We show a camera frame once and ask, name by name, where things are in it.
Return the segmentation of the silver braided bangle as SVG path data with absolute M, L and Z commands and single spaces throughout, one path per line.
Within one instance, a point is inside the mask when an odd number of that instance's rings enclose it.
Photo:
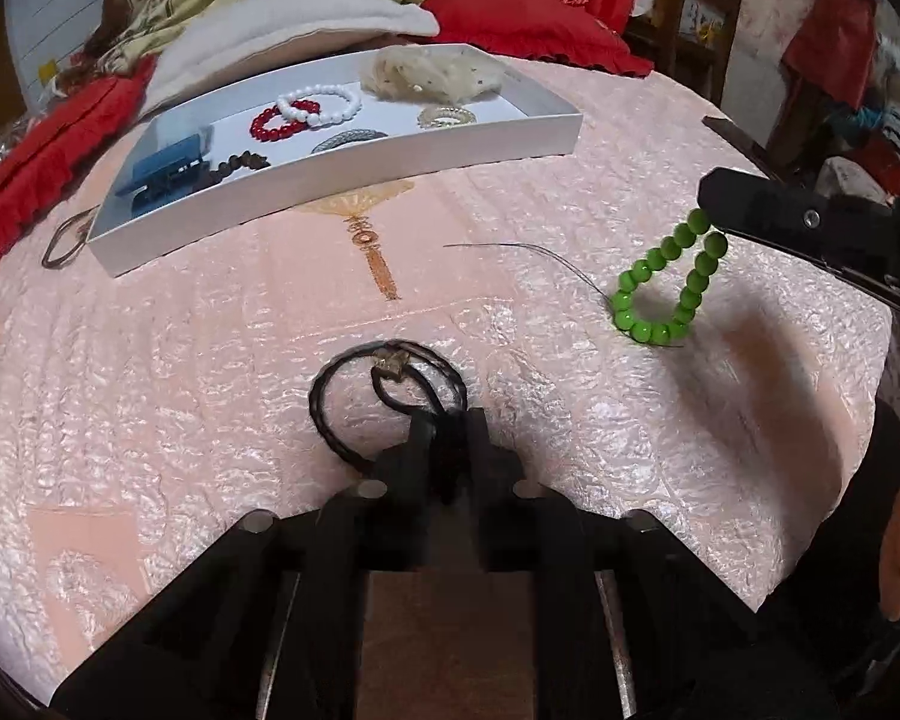
M 351 128 L 346 132 L 336 133 L 331 137 L 325 138 L 312 148 L 312 154 L 326 153 L 332 149 L 343 148 L 343 146 L 357 145 L 357 143 L 373 142 L 388 137 L 388 133 L 373 128 Z

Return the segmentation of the blue rectangular claw clip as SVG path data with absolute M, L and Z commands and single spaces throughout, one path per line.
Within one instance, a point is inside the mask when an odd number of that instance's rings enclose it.
M 175 202 L 193 192 L 209 171 L 205 151 L 203 133 L 193 133 L 154 151 L 133 164 L 130 178 L 115 190 L 115 195 L 130 200 L 133 216 Z

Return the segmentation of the cream dotted organza scrunchie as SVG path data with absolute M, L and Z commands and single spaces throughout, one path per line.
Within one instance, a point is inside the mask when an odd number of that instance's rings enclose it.
M 464 104 L 499 93 L 504 71 L 494 62 L 418 46 L 377 50 L 361 68 L 361 86 L 375 98 L 407 103 Z

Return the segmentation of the pink textured bedspread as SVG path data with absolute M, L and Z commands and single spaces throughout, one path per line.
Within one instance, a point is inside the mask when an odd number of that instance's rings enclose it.
M 750 605 L 859 468 L 891 314 L 745 241 L 689 337 L 647 348 L 601 304 L 740 154 L 707 101 L 548 64 L 574 153 L 322 200 L 114 278 L 46 270 L 115 146 L 0 262 L 0 663 L 48 697 L 240 515 L 292 515 L 351 478 L 308 417 L 323 364 L 408 338 L 463 374 L 499 444 L 583 509 L 653 512 Z

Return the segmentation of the white shallow cardboard tray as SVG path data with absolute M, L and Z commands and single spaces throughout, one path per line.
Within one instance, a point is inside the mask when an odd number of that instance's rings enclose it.
M 279 94 L 313 85 L 359 89 L 361 71 L 372 60 L 368 52 L 278 68 L 162 110 L 119 165 L 87 247 L 103 270 L 121 277 L 199 239 L 328 195 L 455 167 L 574 151 L 582 114 L 569 101 L 475 47 L 442 44 L 437 50 L 499 77 L 497 93 L 468 106 L 475 116 L 469 124 L 424 128 L 419 124 L 422 104 L 367 94 L 352 123 L 375 132 L 372 142 L 324 149 L 323 142 L 336 133 L 333 128 L 297 133 L 278 143 L 251 138 L 251 119 L 276 103 Z M 253 151 L 268 164 L 261 171 L 240 169 L 212 187 L 134 213 L 125 190 L 134 166 L 191 135 L 201 138 L 208 163 Z

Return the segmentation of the red ruffled pillow right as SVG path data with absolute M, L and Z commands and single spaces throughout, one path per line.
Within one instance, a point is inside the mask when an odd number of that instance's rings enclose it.
M 549 60 L 611 75 L 645 78 L 650 60 L 632 54 L 617 32 L 559 0 L 424 0 L 439 23 L 436 43 L 471 44 L 514 59 Z

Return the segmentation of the red ruffled pillow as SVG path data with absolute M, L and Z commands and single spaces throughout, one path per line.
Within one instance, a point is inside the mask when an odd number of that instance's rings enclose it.
M 144 57 L 130 76 L 100 76 L 80 88 L 1 161 L 0 259 L 136 119 L 154 67 L 154 57 Z
M 632 54 L 617 32 L 559 0 L 424 0 L 439 23 L 436 43 L 471 44 L 514 59 L 549 60 L 611 75 L 645 78 L 650 60 Z

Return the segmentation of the red ruffled pillow left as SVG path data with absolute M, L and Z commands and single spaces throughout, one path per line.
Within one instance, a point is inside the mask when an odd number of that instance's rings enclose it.
M 130 76 L 100 76 L 80 88 L 1 161 L 0 259 L 136 119 L 154 67 L 154 57 L 144 57 Z

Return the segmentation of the white fleece pillow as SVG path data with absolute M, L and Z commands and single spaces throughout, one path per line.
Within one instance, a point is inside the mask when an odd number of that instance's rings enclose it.
M 205 11 L 162 50 L 142 115 L 377 37 L 434 37 L 430 11 L 393 0 L 240 0 Z

